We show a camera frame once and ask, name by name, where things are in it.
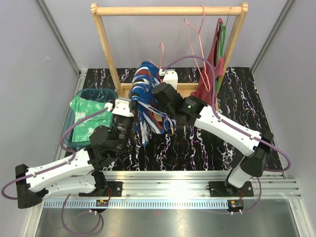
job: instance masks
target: metal floor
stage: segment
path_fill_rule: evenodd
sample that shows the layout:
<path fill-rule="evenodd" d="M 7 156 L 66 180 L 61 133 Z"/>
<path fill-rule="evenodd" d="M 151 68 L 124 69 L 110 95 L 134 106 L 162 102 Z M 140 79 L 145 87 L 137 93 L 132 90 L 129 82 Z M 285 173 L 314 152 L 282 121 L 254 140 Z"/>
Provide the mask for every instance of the metal floor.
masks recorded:
<path fill-rule="evenodd" d="M 246 201 L 246 208 L 252 200 Z M 83 209 L 65 209 L 67 223 Z M 95 237 L 296 237 L 299 236 L 288 201 L 262 200 L 243 215 L 223 215 L 224 210 L 108 209 L 102 213 L 103 229 Z M 61 209 L 43 210 L 37 237 L 70 237 L 62 228 Z M 97 217 L 82 216 L 68 227 L 75 232 L 91 230 Z"/>

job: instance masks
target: green cloth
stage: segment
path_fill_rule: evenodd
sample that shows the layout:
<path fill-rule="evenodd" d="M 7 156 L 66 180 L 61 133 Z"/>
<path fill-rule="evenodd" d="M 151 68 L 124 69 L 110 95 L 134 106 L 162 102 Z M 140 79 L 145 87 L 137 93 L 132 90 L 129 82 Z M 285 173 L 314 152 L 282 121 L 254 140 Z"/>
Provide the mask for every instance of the green cloth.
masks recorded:
<path fill-rule="evenodd" d="M 72 108 L 75 113 L 75 122 L 78 122 L 80 119 L 104 109 L 105 104 L 106 103 L 86 100 L 76 95 L 70 103 L 70 108 Z M 78 124 L 74 128 L 72 142 L 89 142 L 89 137 L 94 129 L 101 125 L 108 128 L 112 127 L 111 112 L 105 111 Z"/>
<path fill-rule="evenodd" d="M 220 23 L 219 32 L 217 37 L 217 54 L 216 54 L 216 63 L 218 60 L 224 56 L 224 43 L 225 43 L 225 35 L 226 35 L 226 26 L 223 25 L 223 22 Z M 219 90 L 221 81 L 221 76 L 219 76 L 216 80 L 216 92 Z"/>

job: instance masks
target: black table surface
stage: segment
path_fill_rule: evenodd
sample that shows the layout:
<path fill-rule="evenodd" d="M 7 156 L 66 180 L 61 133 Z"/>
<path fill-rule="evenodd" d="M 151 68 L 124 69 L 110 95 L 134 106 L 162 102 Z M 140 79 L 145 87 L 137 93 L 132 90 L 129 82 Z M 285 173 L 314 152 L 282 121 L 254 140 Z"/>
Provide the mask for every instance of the black table surface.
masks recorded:
<path fill-rule="evenodd" d="M 198 82 L 197 68 L 175 68 L 178 82 Z M 122 83 L 130 83 L 136 69 L 118 69 Z M 109 69 L 89 69 L 84 88 L 115 89 Z M 256 84 L 249 68 L 228 68 L 218 93 L 220 113 L 253 130 L 270 130 Z M 243 155 L 223 139 L 196 127 L 177 126 L 173 136 L 151 133 L 146 147 L 133 131 L 128 154 L 120 155 L 105 170 L 227 170 Z M 269 169 L 280 169 L 277 152 L 272 153 Z"/>

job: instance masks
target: red garment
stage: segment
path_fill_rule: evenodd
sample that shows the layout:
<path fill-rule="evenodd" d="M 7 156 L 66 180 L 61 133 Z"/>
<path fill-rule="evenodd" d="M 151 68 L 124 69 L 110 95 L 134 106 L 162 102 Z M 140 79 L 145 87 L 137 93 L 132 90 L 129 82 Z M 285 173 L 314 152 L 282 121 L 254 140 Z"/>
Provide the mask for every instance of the red garment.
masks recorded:
<path fill-rule="evenodd" d="M 216 53 L 217 53 L 217 40 L 220 40 L 220 38 L 218 36 L 220 36 L 220 23 L 222 23 L 222 19 L 219 18 L 217 21 L 217 26 L 216 26 L 216 32 L 215 32 L 215 36 L 214 36 L 214 40 L 213 40 L 213 45 L 211 48 L 211 51 L 209 53 L 209 56 L 207 58 L 208 62 L 210 62 L 211 65 L 213 65 L 214 67 L 214 71 L 215 71 L 215 78 L 218 78 L 219 76 L 223 76 L 223 69 L 224 69 L 224 58 L 220 58 L 218 60 L 218 63 L 216 64 Z M 197 98 L 205 101 L 207 104 L 212 105 L 212 90 L 213 90 L 213 76 L 212 76 L 212 72 L 211 69 L 209 68 L 209 66 L 206 64 L 206 68 L 203 68 L 202 70 L 202 75 L 205 81 L 205 84 L 208 86 L 208 82 L 207 82 L 207 78 L 205 76 L 205 70 L 206 70 L 206 74 L 208 75 L 208 79 L 209 79 L 209 84 L 211 85 L 211 90 L 207 91 L 204 83 L 203 83 L 203 79 L 200 76 L 199 81 L 198 81 L 198 86 L 197 86 L 197 90 L 195 92 L 192 92 L 191 95 L 196 96 Z"/>

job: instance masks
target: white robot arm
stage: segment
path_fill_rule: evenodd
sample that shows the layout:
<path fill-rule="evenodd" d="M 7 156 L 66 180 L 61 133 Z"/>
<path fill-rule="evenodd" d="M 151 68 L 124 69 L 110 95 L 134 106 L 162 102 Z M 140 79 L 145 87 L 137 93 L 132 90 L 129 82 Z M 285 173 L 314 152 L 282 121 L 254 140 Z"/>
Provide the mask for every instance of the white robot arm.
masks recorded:
<path fill-rule="evenodd" d="M 227 189 L 240 189 L 251 177 L 261 177 L 271 149 L 232 129 L 226 123 L 269 143 L 273 140 L 271 133 L 262 136 L 258 131 L 245 128 L 225 116 L 219 115 L 220 119 L 218 119 L 211 106 L 195 96 L 183 99 L 171 85 L 165 82 L 156 86 L 153 94 L 158 100 L 159 109 L 175 119 L 178 124 L 189 124 L 213 133 L 231 143 L 245 155 L 228 175 L 225 181 Z M 70 157 L 38 167 L 28 168 L 24 164 L 16 167 L 17 178 L 33 174 L 16 183 L 19 208 L 34 206 L 42 199 L 65 196 L 68 193 L 81 193 L 85 196 L 101 196 L 104 193 L 107 182 L 101 170 L 113 162 L 118 153 L 126 152 L 134 117 L 131 101 L 124 98 L 117 99 L 112 113 L 114 128 L 109 130 L 104 126 L 97 127 L 90 136 L 91 146 L 78 151 L 75 158 L 66 165 L 36 175 L 41 170 L 69 161 Z"/>

